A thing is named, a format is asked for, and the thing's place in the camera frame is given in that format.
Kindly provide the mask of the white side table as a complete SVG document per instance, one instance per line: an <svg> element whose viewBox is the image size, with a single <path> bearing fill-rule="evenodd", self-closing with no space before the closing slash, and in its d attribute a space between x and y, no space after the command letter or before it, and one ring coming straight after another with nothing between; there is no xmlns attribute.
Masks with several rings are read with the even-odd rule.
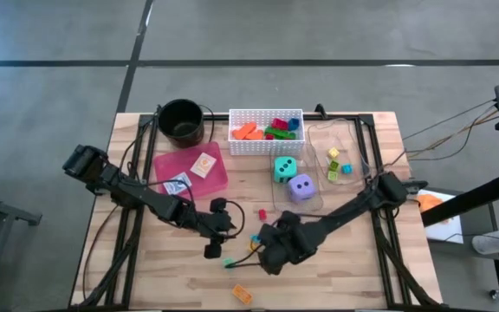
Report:
<svg viewBox="0 0 499 312"><path fill-rule="evenodd" d="M444 202L454 198L454 195L434 192L428 190L420 190L418 195L430 193L441 198ZM463 244L462 226L460 217L452 217L434 225L425 228L426 236L430 240L437 240L446 243Z"/></svg>

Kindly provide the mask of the purple foam die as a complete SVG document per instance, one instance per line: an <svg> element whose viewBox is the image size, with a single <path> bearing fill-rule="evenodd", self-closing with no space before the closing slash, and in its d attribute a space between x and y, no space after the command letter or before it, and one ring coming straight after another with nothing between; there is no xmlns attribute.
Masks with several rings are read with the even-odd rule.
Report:
<svg viewBox="0 0 499 312"><path fill-rule="evenodd" d="M288 182L288 195L293 202L311 199L315 194L314 182L306 173L298 174Z"/></svg>

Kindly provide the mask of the black round bucket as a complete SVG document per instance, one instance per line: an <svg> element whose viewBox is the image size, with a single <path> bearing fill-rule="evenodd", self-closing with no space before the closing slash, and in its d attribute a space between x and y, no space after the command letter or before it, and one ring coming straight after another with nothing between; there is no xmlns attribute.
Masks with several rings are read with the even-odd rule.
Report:
<svg viewBox="0 0 499 312"><path fill-rule="evenodd" d="M176 99L160 110L158 128L175 147L196 146L204 137L204 113L194 101Z"/></svg>

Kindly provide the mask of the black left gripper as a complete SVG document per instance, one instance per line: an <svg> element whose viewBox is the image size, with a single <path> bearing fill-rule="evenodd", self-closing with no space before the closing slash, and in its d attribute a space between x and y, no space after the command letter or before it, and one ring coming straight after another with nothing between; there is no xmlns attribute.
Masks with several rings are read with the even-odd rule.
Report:
<svg viewBox="0 0 499 312"><path fill-rule="evenodd" d="M231 217L224 212L227 205L226 198L214 198L210 202L210 212L200 212L190 214L186 219L186 227L207 238L227 238L228 232L235 230L236 226L231 222ZM222 242L211 240L204 247L204 257L214 259L221 257Z"/></svg>

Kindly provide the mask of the clear plastic bin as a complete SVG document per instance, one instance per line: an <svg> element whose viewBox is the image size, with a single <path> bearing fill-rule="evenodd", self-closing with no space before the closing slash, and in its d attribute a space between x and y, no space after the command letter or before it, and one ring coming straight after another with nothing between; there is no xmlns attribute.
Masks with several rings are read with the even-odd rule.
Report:
<svg viewBox="0 0 499 312"><path fill-rule="evenodd" d="M297 156L290 156L295 158L297 164L297 175L306 173L311 177L316 188L316 194L308 200L296 203L290 200L288 195L288 183L282 184L274 181L274 160L277 157L288 155L271 155L271 181L272 181L272 198L274 207L278 211L292 211L295 213L311 213L317 212L323 207L323 199L320 191L319 175L317 172L317 165L315 164L314 154L309 152L301 152Z"/></svg>
<svg viewBox="0 0 499 312"><path fill-rule="evenodd" d="M321 170L321 177L327 184L325 188L353 187L361 185L371 177L371 169L367 156L360 148L357 130L353 121L338 118L321 121L308 127L306 136L308 143L315 150L315 161ZM327 151L335 147L340 155L335 159L340 163L338 180L333 182L327 179L328 165L332 159ZM351 164L353 172L344 174L341 168L344 164Z"/></svg>

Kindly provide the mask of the white perforated basket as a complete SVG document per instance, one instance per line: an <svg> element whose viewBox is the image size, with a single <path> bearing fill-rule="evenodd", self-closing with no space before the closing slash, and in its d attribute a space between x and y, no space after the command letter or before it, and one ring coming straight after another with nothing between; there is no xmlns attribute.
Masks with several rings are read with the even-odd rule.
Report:
<svg viewBox="0 0 499 312"><path fill-rule="evenodd" d="M294 140L238 140L232 132L254 122L257 130L265 131L274 118L288 121L295 118L300 125ZM232 156L298 155L306 144L301 109L230 109L228 142Z"/></svg>

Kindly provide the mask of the green long toy block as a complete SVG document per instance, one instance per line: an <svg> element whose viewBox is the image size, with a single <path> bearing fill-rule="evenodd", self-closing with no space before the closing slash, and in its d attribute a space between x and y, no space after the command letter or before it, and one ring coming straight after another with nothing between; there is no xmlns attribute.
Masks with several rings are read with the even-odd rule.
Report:
<svg viewBox="0 0 499 312"><path fill-rule="evenodd" d="M295 140L296 134L288 130L281 130L273 127L267 127L264 130L266 135L272 135L277 140Z"/></svg>

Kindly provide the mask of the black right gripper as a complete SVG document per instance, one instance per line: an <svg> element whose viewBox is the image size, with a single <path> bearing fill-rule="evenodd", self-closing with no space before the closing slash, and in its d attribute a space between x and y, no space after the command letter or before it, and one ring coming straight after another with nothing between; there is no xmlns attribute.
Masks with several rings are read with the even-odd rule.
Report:
<svg viewBox="0 0 499 312"><path fill-rule="evenodd" d="M301 263L313 256L319 246L319 224L317 222L302 223L299 216L291 211L284 211L280 216L282 245L286 254L260 253L260 266L269 275L278 276L282 267L290 262ZM281 233L275 225L264 224L258 232L260 244L272 244Z"/></svg>

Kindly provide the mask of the orange object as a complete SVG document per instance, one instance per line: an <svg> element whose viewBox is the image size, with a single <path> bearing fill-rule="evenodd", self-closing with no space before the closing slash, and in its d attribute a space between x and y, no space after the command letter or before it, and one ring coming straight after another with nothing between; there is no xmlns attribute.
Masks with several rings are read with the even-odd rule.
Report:
<svg viewBox="0 0 499 312"><path fill-rule="evenodd" d="M417 195L419 210L424 213L437 205L441 205L444 201L430 193Z"/></svg>

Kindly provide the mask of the orange long toy block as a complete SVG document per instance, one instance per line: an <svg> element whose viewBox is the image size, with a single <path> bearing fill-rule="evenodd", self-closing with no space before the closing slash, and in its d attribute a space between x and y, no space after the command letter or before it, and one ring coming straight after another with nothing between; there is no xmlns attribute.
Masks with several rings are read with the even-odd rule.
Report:
<svg viewBox="0 0 499 312"><path fill-rule="evenodd" d="M249 140L251 134L256 130L256 123L245 123L241 128L232 131L232 135L236 140Z"/></svg>

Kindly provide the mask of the yellow-orange toy brick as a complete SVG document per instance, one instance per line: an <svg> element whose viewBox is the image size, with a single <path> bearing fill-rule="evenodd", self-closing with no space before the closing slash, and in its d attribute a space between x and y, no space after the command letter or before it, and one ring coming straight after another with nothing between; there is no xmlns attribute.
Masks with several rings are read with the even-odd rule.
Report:
<svg viewBox="0 0 499 312"><path fill-rule="evenodd" d="M253 301L253 295L240 284L236 284L231 293L235 298L246 305L249 305Z"/></svg>

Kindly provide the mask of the blue patterned card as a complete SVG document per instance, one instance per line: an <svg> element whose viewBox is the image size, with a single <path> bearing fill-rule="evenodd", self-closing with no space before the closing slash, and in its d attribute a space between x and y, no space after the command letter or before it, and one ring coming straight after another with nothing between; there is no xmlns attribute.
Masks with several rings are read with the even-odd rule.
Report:
<svg viewBox="0 0 499 312"><path fill-rule="evenodd" d="M187 191L191 187L191 181L186 172L181 172L178 175L168 179L163 186L168 194L178 195L181 192Z"/></svg>

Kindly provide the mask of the pink translucent plastic tray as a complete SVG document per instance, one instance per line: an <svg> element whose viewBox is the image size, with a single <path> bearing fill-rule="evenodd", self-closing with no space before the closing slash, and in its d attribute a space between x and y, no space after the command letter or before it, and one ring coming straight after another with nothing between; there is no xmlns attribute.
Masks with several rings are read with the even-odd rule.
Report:
<svg viewBox="0 0 499 312"><path fill-rule="evenodd" d="M217 159L216 164L205 179L190 171L201 153L208 153ZM186 172L191 181L190 189L194 198L222 191L228 186L228 175L220 148L218 143L214 141L159 155L153 159L153 166L158 181L168 180L181 172ZM163 185L159 186L159 191L167 193ZM181 192L178 195L185 198L190 197L188 191Z"/></svg>

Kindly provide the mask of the teal foam die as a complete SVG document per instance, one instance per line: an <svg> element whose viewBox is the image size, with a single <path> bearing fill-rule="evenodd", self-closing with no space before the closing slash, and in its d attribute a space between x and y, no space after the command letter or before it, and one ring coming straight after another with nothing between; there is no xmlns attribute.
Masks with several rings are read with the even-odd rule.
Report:
<svg viewBox="0 0 499 312"><path fill-rule="evenodd" d="M273 178L277 183L288 183L297 175L296 160L290 156L277 157L274 160Z"/></svg>

